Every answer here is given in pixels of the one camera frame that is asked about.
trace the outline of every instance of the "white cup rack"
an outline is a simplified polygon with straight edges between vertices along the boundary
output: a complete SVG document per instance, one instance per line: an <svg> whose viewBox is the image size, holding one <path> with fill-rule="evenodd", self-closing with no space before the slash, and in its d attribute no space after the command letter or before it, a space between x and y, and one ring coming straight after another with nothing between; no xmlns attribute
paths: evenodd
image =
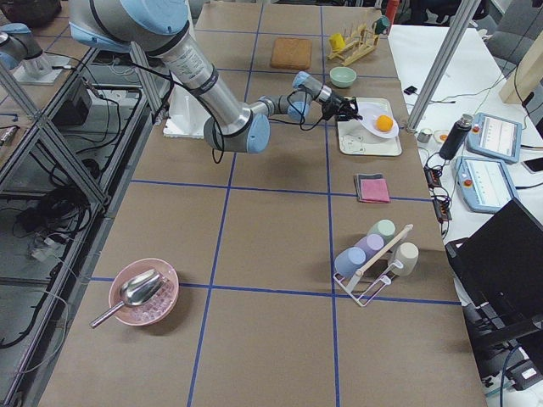
<svg viewBox="0 0 543 407"><path fill-rule="evenodd" d="M360 292L360 290L356 291L356 286L361 282L362 277L364 277L364 273L372 265L374 265L375 262L381 258L388 258L389 251L391 251L392 254L395 252L395 249L404 242L412 229L413 225L405 225L402 231L390 239L390 242L385 244L381 250L379 250L373 257L364 263L364 265L359 268L351 278L343 277L339 273L334 273L333 279L346 293L349 294L351 298L355 300L358 305L361 307L366 307L381 292L381 290L392 283L392 280L394 280L396 277L396 274L394 274L394 269L401 270L404 268L404 265L400 260L393 259L389 262L389 266L379 275L379 277L370 282L370 285L362 290L362 292Z"/></svg>

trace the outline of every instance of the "metal scoop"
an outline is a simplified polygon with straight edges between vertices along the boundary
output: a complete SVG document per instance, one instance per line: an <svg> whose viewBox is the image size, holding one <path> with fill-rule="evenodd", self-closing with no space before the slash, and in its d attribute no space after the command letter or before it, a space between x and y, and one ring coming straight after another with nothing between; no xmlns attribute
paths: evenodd
<svg viewBox="0 0 543 407"><path fill-rule="evenodd" d="M145 304L160 290L164 282L164 277L155 269L131 278L119 288L120 301L91 322L91 328L96 328L124 306L136 307Z"/></svg>

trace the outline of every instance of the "black monitor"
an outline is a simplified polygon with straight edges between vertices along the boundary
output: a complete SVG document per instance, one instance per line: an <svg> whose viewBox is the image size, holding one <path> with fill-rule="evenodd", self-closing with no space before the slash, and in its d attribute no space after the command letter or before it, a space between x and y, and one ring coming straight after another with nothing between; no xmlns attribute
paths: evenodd
<svg viewBox="0 0 543 407"><path fill-rule="evenodd" d="M543 225L516 198L455 250L451 265L475 305L488 302L505 326L543 314ZM513 336L543 371L543 332Z"/></svg>

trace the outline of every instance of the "white table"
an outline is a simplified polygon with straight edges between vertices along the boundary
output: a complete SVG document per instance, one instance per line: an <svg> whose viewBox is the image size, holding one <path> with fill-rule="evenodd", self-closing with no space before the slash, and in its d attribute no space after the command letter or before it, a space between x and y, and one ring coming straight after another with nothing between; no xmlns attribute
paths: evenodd
<svg viewBox="0 0 543 407"><path fill-rule="evenodd" d="M394 25L389 36L390 47L394 56L396 69L402 88L415 86L419 91L445 38L447 29L442 27L420 27L407 25ZM436 130L449 130L462 114L475 114L484 112L504 119L526 123L523 130L522 144L530 146L543 146L543 141L534 125L521 105L504 104L499 96L499 91L505 84L505 79L482 39L475 29L467 29L460 42L455 55L435 91L433 100L442 100L449 96L459 94L473 94L492 87L489 91L479 95L449 98L456 103L430 104L421 120L418 130L430 128ZM410 110L417 100L417 95L404 95L407 108ZM429 153L439 151L440 144L433 138L427 144L419 143ZM457 156L477 156L466 149L460 149ZM522 149L520 159L540 157L543 152L533 152ZM427 154L421 152L421 160L426 161ZM441 164L437 158L430 164ZM543 182L543 174L532 175L520 163L508 165L509 172L516 186L534 185ZM452 166L445 167L441 182L444 187L454 194L452 195L451 216L452 221L445 242L462 237L471 236L479 229L491 215L471 212L463 202L458 188L454 188L455 171ZM543 197L543 186L518 191L521 202L539 220L543 221L543 205L540 204ZM499 405L497 395L487 398L489 407ZM543 404L543 382L536 384L523 392L505 391L504 405L508 407L539 407Z"/></svg>

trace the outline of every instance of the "orange fruit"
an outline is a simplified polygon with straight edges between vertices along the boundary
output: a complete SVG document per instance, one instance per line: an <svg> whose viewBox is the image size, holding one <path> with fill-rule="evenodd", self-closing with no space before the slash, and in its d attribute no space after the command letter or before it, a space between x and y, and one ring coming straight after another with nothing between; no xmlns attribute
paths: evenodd
<svg viewBox="0 0 543 407"><path fill-rule="evenodd" d="M392 118L390 116L387 116L386 114L381 114L379 117L377 117L377 121L375 123L376 127L380 131L390 131L392 129L392 125L394 124L394 121L392 121Z"/></svg>

